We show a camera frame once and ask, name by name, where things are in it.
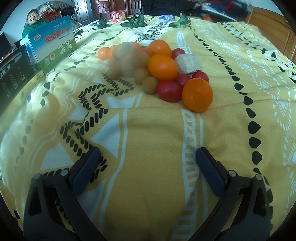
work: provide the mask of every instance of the orange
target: orange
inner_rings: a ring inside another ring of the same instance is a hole
[[[138,48],[136,49],[136,52],[141,52],[149,55],[147,48]]]
[[[103,47],[98,50],[98,57],[100,59],[108,59],[109,47]]]
[[[119,46],[119,45],[117,44],[117,45],[113,45],[113,46],[110,47],[110,49],[109,49],[109,51],[108,51],[108,59],[113,58],[112,50],[113,50],[115,47],[117,47],[117,46]]]
[[[135,49],[141,48],[141,45],[137,42],[131,42],[131,44],[135,47]]]
[[[174,80],[179,72],[176,61],[165,55],[154,55],[148,60],[148,70],[158,81]]]
[[[187,109],[203,112],[210,106],[213,98],[210,84],[203,79],[188,80],[183,87],[182,99]]]
[[[148,52],[151,57],[159,54],[172,57],[170,46],[167,44],[167,42],[161,39],[151,42],[148,46]]]

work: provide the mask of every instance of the silver bolt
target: silver bolt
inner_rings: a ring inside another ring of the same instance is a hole
[[[38,179],[40,178],[40,176],[41,176],[41,175],[40,175],[39,173],[37,173],[37,174],[34,175],[33,178],[34,178],[35,180],[38,180]]]
[[[233,171],[233,170],[230,170],[230,171],[228,172],[228,174],[229,174],[229,176],[231,176],[231,177],[235,177],[235,176],[237,175],[236,172]]]
[[[259,175],[259,174],[257,174],[257,175],[256,175],[256,179],[257,179],[258,181],[261,181],[261,180],[262,180],[262,176]]]
[[[61,176],[67,176],[67,175],[68,175],[68,170],[62,170],[62,171],[60,172],[60,175],[61,175]]]

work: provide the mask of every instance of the white wall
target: white wall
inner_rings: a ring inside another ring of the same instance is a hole
[[[250,2],[254,7],[264,8],[283,15],[272,0],[250,0]]]
[[[22,31],[26,23],[26,17],[30,10],[37,8],[43,3],[46,3],[46,0],[23,0],[12,12],[10,17],[7,19],[3,28],[0,31],[5,33],[8,41],[12,47],[15,47],[14,43],[22,38]],[[73,6],[71,0],[63,0],[63,2]]]

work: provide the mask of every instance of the television screen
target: television screen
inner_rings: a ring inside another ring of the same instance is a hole
[[[0,34],[0,60],[3,59],[11,50],[12,46],[8,42],[4,33]]]

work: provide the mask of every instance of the black box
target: black box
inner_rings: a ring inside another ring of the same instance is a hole
[[[0,63],[0,114],[30,80],[33,72],[25,45]]]

